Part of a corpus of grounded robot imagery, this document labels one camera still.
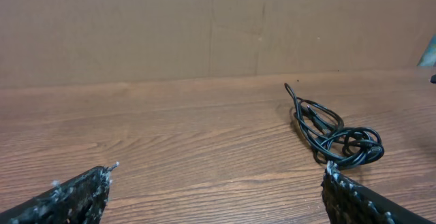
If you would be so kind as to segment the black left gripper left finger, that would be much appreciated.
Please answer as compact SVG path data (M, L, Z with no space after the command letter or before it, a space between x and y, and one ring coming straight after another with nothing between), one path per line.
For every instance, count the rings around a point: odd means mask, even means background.
M119 166L96 166L1 213L4 224L98 224L109 202L111 173Z

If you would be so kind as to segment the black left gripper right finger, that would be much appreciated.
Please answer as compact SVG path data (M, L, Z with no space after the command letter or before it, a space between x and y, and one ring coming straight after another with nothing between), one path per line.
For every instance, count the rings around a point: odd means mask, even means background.
M327 163L322 199L332 224L433 224L343 175L336 163Z

